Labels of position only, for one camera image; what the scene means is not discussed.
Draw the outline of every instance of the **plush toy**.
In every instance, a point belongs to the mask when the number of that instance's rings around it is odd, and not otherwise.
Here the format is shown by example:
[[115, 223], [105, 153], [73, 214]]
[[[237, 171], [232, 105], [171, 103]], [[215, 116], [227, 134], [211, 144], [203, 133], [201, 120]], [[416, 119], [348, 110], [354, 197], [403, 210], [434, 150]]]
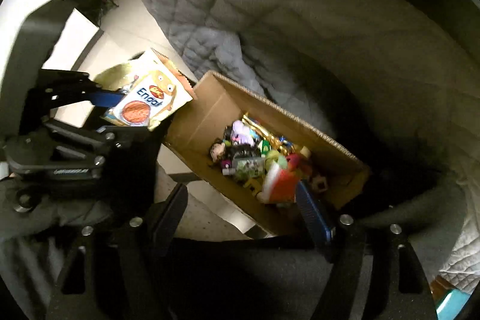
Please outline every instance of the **plush toy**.
[[232, 133], [230, 140], [232, 144], [249, 144], [255, 146], [254, 138], [250, 134], [250, 128], [243, 122], [237, 120], [232, 124]]

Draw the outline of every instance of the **cartoon character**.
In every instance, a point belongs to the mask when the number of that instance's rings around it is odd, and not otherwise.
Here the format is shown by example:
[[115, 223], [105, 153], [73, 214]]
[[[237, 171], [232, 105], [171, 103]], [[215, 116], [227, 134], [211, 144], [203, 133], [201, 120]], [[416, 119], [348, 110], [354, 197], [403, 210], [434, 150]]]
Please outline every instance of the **cartoon character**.
[[164, 110], [172, 110], [173, 101], [175, 99], [175, 96], [177, 95], [177, 86], [172, 83], [170, 78], [161, 71], [155, 70], [150, 75], [152, 76], [152, 79], [156, 84], [150, 86], [150, 92], [152, 93], [152, 95], [155, 98], [169, 101], [157, 114], [160, 114]]

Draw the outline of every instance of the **small figurine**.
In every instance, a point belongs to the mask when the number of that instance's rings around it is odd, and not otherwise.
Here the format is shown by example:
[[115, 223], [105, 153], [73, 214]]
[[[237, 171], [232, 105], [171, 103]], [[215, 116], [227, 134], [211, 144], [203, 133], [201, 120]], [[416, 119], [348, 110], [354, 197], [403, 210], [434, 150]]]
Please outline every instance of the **small figurine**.
[[285, 136], [280, 136], [278, 138], [280, 140], [280, 142], [287, 148], [293, 148], [293, 143], [291, 143], [290, 141], [288, 141]]
[[250, 128], [245, 126], [240, 120], [233, 123], [230, 140], [234, 145], [249, 144], [252, 147], [255, 145], [254, 138], [250, 134]]
[[270, 150], [265, 158], [265, 168], [267, 171], [272, 167], [272, 163], [277, 163], [280, 168], [286, 170], [288, 168], [287, 158], [276, 150]]
[[225, 157], [227, 148], [222, 140], [217, 139], [215, 143], [210, 147], [210, 156], [212, 157], [213, 163], [217, 163]]

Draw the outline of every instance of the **white wall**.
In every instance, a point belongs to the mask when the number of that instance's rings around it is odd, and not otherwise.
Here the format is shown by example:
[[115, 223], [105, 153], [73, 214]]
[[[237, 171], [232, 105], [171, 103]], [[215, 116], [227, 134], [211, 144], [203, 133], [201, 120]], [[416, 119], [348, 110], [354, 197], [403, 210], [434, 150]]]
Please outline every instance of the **white wall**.
[[[5, 67], [21, 24], [32, 11], [48, 1], [3, 0], [0, 4], [0, 81], [3, 80]], [[78, 10], [74, 10], [43, 68], [71, 69], [97, 31], [98, 27]]]

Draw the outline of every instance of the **cardboard box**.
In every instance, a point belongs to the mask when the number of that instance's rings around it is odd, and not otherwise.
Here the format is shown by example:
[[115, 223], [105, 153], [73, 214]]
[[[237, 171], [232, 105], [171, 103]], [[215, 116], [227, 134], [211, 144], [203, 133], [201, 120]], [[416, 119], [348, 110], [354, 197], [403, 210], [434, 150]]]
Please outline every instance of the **cardboard box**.
[[275, 134], [310, 149], [313, 161], [328, 178], [329, 189], [322, 195], [326, 202], [339, 209], [362, 191], [368, 167], [307, 122], [214, 71], [207, 72], [194, 91], [198, 99], [177, 111], [167, 145], [200, 178], [268, 233], [289, 234], [294, 228], [274, 205], [261, 204], [250, 191], [210, 167], [212, 143], [222, 138], [225, 127], [245, 112]]

